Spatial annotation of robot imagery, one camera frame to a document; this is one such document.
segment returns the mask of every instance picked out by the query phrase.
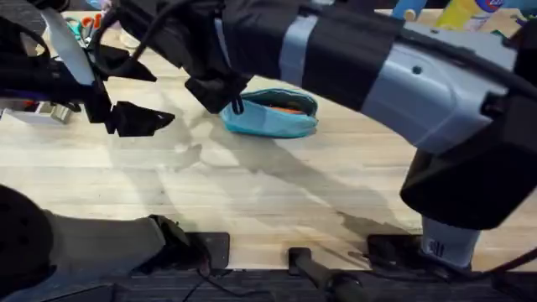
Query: gray tape band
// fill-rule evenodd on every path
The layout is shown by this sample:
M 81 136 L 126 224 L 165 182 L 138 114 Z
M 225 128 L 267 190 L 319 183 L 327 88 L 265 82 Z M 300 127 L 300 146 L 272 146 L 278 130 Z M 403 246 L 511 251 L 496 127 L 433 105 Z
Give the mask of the gray tape band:
M 315 15 L 297 16 L 287 29 L 279 54 L 280 80 L 302 86 L 308 39 L 317 21 Z
M 226 58 L 227 65 L 231 67 L 232 64 L 229 61 L 229 54 L 227 53 L 226 37 L 224 36 L 224 28 L 222 27 L 221 19 L 219 18 L 215 19 L 215 28 L 216 28 L 216 34 L 218 35 L 218 43 L 220 44 L 220 49 L 222 50 L 222 53 L 224 54 L 224 58 Z

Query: light wood tabletop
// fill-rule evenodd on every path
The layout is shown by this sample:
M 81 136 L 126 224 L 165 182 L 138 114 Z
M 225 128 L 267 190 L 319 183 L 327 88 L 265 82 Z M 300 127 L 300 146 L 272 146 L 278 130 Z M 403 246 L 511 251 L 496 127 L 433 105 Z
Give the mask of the light wood tabletop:
M 439 13 L 427 10 L 420 20 L 431 23 Z M 511 14 L 497 13 L 484 30 L 512 34 Z M 117 36 L 112 31 L 105 41 L 119 46 Z M 383 125 L 316 96 L 319 126 L 308 138 L 229 133 L 184 88 L 182 70 L 150 50 L 141 61 L 159 80 L 112 78 L 106 83 L 110 97 L 172 112 L 171 125 L 152 138 L 119 138 L 88 123 L 85 114 L 64 127 L 5 117 L 0 183 L 66 216 L 126 220 L 161 214 L 186 231 L 229 232 L 231 268 L 286 268 L 289 247 L 310 247 L 328 267 L 364 269 L 368 234 L 421 232 L 420 215 L 399 198 L 415 149 Z M 274 87 L 295 89 L 254 78 L 248 91 Z M 482 234 L 475 269 L 536 245 L 535 199 Z M 536 270 L 537 263 L 522 269 Z

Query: yellow bottle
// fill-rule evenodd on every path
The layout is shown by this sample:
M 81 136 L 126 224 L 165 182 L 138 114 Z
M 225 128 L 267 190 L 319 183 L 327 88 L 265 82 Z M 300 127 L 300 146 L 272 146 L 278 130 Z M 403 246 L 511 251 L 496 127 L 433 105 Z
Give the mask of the yellow bottle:
M 497 10 L 503 0 L 451 0 L 436 21 L 436 27 L 454 30 L 479 30 Z

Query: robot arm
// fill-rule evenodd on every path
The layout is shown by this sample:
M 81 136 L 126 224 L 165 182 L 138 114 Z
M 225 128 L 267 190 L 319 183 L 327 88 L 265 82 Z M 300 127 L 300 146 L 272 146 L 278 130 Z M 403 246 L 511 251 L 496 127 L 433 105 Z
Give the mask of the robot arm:
M 423 252 L 448 265 L 467 267 L 479 230 L 497 227 L 537 185 L 533 134 L 521 131 L 537 114 L 534 75 L 519 76 L 535 52 L 527 41 L 515 49 L 491 34 L 306 0 L 117 0 L 105 19 L 93 42 L 121 22 L 141 41 L 131 62 L 148 46 L 183 67 L 185 86 L 209 112 L 257 75 L 400 134 L 419 150 L 401 196 L 424 216 Z M 526 28 L 523 39 L 535 32 Z M 109 74 L 128 67 L 96 59 Z

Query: teal zipper pouch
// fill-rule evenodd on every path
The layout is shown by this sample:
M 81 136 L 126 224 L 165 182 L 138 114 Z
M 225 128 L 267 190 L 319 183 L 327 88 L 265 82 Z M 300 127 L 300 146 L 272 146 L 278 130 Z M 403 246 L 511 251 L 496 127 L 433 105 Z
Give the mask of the teal zipper pouch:
M 311 96 L 286 89 L 266 89 L 243 93 L 241 98 L 242 113 L 232 103 L 220 112 L 226 129 L 231 132 L 302 138 L 315 131 L 317 102 Z

